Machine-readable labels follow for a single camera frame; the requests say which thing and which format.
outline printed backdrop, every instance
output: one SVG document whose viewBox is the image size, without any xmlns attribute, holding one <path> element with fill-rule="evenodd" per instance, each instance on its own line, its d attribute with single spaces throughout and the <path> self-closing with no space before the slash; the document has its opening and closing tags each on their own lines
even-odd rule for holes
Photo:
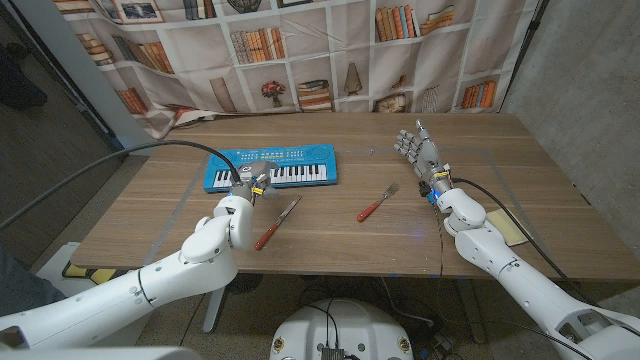
<svg viewBox="0 0 640 360">
<path fill-rule="evenodd" d="M 156 138 L 200 116 L 496 112 L 537 0 L 54 0 Z"/>
</svg>

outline table leg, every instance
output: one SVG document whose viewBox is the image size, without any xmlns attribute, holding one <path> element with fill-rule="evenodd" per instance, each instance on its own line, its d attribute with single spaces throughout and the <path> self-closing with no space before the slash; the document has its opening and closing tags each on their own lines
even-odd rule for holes
<svg viewBox="0 0 640 360">
<path fill-rule="evenodd" d="M 484 325 L 482 324 L 482 317 L 480 315 L 480 308 L 478 307 L 478 299 L 476 299 L 476 292 L 473 289 L 473 283 L 471 280 L 457 279 L 456 285 L 458 287 L 458 293 L 462 298 L 467 321 L 473 322 L 469 324 L 473 341 L 477 344 L 484 344 L 487 341 L 487 335 L 484 330 Z"/>
<path fill-rule="evenodd" d="M 222 312 L 222 303 L 224 301 L 224 289 L 221 288 L 211 292 L 211 299 L 209 299 L 209 306 L 202 324 L 202 332 L 204 333 L 212 333 L 218 324 L 218 315 Z"/>
</svg>

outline flower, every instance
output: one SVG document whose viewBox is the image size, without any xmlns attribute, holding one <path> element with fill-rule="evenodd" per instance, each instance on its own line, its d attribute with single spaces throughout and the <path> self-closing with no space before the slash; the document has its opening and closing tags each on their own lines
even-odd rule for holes
<svg viewBox="0 0 640 360">
<path fill-rule="evenodd" d="M 264 97 L 274 97 L 278 96 L 284 91 L 286 88 L 284 85 L 278 83 L 277 81 L 269 81 L 266 84 L 262 85 L 262 96 Z"/>
</svg>

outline red handle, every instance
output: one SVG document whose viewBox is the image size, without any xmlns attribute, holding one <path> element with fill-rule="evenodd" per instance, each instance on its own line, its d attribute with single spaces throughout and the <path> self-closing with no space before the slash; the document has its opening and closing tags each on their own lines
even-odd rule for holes
<svg viewBox="0 0 640 360">
<path fill-rule="evenodd" d="M 253 247 L 256 248 L 256 250 L 261 250 L 264 244 L 266 244 L 267 241 L 269 241 L 269 238 L 271 237 L 271 235 L 273 235 L 273 233 L 276 232 L 277 228 L 278 228 L 277 224 L 271 225 L 269 230 L 267 230 L 267 232 L 264 233 L 264 235 L 262 235 L 260 240 L 258 240 L 258 242 Z"/>
<path fill-rule="evenodd" d="M 369 215 L 371 215 L 371 213 L 373 212 L 373 210 L 375 210 L 378 207 L 377 202 L 371 204 L 371 206 L 369 206 L 367 208 L 367 210 L 363 211 L 360 215 L 358 215 L 358 222 L 363 222 L 364 219 L 366 219 Z"/>
</svg>

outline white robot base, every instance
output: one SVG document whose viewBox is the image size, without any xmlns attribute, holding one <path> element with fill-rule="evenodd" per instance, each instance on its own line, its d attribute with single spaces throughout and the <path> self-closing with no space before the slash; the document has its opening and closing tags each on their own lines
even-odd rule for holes
<svg viewBox="0 0 640 360">
<path fill-rule="evenodd" d="M 327 310 L 329 302 L 326 299 L 312 305 Z M 358 300 L 334 299 L 329 313 L 338 328 L 338 348 L 347 358 L 413 359 L 407 332 L 384 311 Z M 330 318 L 327 327 L 327 318 L 325 312 L 313 307 L 298 310 L 276 331 L 269 359 L 322 359 L 327 337 L 329 348 L 336 345 L 335 327 Z"/>
</svg>

